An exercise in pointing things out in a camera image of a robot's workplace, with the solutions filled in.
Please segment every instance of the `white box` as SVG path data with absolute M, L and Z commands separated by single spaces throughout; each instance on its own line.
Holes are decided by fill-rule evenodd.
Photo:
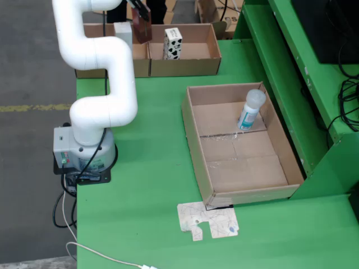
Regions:
M 178 28 L 165 29 L 164 31 L 164 60 L 178 60 L 182 50 L 182 35 Z
M 127 43 L 132 51 L 132 28 L 129 22 L 115 22 L 113 24 L 115 35 Z

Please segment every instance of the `black monitor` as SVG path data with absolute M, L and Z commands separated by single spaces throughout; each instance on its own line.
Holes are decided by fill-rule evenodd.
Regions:
M 358 0 L 292 0 L 321 63 L 359 63 Z

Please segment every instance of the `green shelf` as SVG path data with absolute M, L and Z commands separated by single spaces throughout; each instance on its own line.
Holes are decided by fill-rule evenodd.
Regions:
M 269 0 L 269 3 L 302 76 L 307 82 L 314 102 L 328 127 L 330 122 L 339 115 L 338 93 L 341 83 L 346 78 L 336 64 L 322 64 L 318 61 L 291 0 Z M 358 64 L 345 64 L 344 69 L 348 73 L 359 73 Z M 346 111 L 358 105 L 357 100 L 348 102 Z M 352 113 L 352 117 L 359 117 L 359 112 Z M 337 119 L 330 128 L 330 135 L 334 142 L 339 141 L 344 133 L 351 132 L 351 129 L 340 119 Z
M 265 72 L 307 175 L 328 151 L 326 133 L 319 130 L 290 52 L 269 5 L 244 5 L 243 12 Z

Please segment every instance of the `spray bottle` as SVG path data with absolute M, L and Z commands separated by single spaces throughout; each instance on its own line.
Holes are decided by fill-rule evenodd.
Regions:
M 257 117 L 260 107 L 265 103 L 266 96 L 261 90 L 250 90 L 247 94 L 247 101 L 243 107 L 238 120 L 238 128 L 248 131 Z

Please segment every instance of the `gray floor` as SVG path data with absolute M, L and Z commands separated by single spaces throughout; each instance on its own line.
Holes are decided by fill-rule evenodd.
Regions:
M 0 263 L 65 256 L 71 235 L 51 219 L 61 192 L 52 136 L 68 110 L 36 105 L 72 104 L 75 75 L 59 54 L 50 0 L 0 1 L 0 11 Z M 174 12 L 173 23 L 199 21 L 194 0 L 178 0 Z M 87 13 L 84 21 L 102 17 Z

